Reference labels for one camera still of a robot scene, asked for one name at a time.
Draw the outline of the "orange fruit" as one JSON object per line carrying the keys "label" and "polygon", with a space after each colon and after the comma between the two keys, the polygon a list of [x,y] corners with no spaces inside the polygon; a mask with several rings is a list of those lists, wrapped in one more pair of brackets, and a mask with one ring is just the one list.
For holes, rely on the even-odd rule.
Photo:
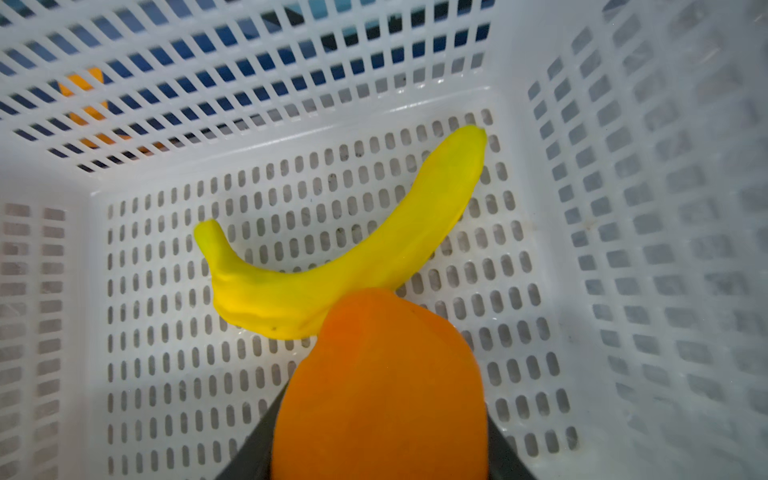
{"label": "orange fruit", "polygon": [[330,310],[281,402],[275,479],[484,479],[483,380],[446,319],[382,289]]}

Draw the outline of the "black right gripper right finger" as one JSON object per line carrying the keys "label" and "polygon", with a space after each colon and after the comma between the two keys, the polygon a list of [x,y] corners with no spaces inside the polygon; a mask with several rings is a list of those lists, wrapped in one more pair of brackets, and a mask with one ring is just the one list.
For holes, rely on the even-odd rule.
{"label": "black right gripper right finger", "polygon": [[523,464],[511,448],[490,415],[488,424],[489,480],[535,480],[531,471]]}

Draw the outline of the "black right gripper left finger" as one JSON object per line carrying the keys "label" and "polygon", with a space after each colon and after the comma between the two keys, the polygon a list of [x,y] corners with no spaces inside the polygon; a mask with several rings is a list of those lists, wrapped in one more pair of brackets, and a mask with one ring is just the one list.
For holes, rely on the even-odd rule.
{"label": "black right gripper left finger", "polygon": [[274,431],[284,387],[246,438],[229,464],[216,476],[216,480],[269,480]]}

